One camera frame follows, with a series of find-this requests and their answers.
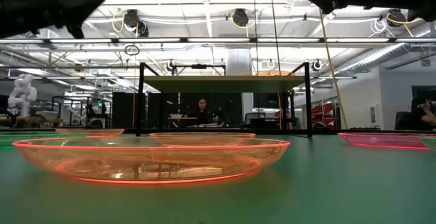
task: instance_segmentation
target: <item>red glowing rim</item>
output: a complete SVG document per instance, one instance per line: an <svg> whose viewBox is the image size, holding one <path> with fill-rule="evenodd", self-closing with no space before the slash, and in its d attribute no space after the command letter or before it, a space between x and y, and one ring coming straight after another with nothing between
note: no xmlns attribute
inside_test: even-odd
<svg viewBox="0 0 436 224"><path fill-rule="evenodd" d="M204 135L189 135L189 133L204 133ZM215 132L187 132L186 135L183 135L182 133L179 135L177 132L163 132L163 133L150 133L149 136L150 137L186 137L186 136L191 136L191 137L221 137L221 138L246 138L246 137L252 137L254 138L256 136L256 134L254 133L229 133L230 135L208 135L208 133L215 133Z"/></svg>
<svg viewBox="0 0 436 224"><path fill-rule="evenodd" d="M420 137L436 137L436 133L338 133L339 136L377 136L377 137L408 137L419 139Z"/></svg>
<svg viewBox="0 0 436 224"><path fill-rule="evenodd" d="M76 180L85 180L90 182L103 182L103 183L115 183L115 184L137 184L137 185L150 185L150 184L175 184L175 183L190 183L190 182L204 182L210 180L223 180L238 176L244 176L250 172L234 174L229 176L218 176L218 177L209 177L209 178L197 178L197 179L189 179L189 180L99 180L99 179L90 179L90 178L77 178Z"/></svg>
<svg viewBox="0 0 436 224"><path fill-rule="evenodd" d="M93 138L107 138L107 136L93 136ZM221 138L225 140L235 138L222 138L217 136L211 136L213 139ZM262 140L269 142L276 142L275 144L262 144L262 145L217 145L217 146L183 146L183 145L171 145L171 146L54 146L54 145L34 145L28 144L28 142L39 142L48 140L83 140L85 138L45 138L45 139L32 139L32 140L19 140L12 142L12 145L16 147L28 147L28 148L62 148L62 149L107 149L107 150L120 150L120 149L135 149L135 150L167 150L167 149L235 149L235 148L269 148L277 146L288 146L290 142L283 140L272 139L255 139L248 138L248 140Z"/></svg>
<svg viewBox="0 0 436 224"><path fill-rule="evenodd" d="M353 146L367 146L375 148L400 148L400 149L415 149L415 150L430 150L428 147L423 146L385 146L385 145L374 145L374 144L360 144L360 143L350 143Z"/></svg>

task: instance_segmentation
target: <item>green table surface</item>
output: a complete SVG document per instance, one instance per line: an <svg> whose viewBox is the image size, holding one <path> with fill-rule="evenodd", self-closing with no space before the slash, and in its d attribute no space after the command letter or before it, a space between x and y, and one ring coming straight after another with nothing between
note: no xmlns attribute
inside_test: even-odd
<svg viewBox="0 0 436 224"><path fill-rule="evenodd" d="M190 185L106 185L36 170L0 150L0 223L436 223L436 153L289 140L256 175Z"/></svg>

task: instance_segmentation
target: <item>orange transparent bowl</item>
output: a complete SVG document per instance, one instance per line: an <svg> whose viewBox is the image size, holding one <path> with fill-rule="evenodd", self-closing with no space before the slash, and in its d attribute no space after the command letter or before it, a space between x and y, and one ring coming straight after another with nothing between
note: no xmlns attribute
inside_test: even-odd
<svg viewBox="0 0 436 224"><path fill-rule="evenodd" d="M56 129L60 132L86 132L88 136L117 136L124 132L124 129Z"/></svg>
<svg viewBox="0 0 436 224"><path fill-rule="evenodd" d="M41 170L81 180L126 184L198 182L242 176L277 161L290 143L245 139L243 144L227 144L168 146L151 137L14 142L23 157Z"/></svg>
<svg viewBox="0 0 436 224"><path fill-rule="evenodd" d="M253 133L229 133L229 132L176 132L176 133L151 133L150 136L164 145L180 146L208 146L208 145L238 145L243 144L245 139L254 138ZM220 140L229 137L233 140Z"/></svg>

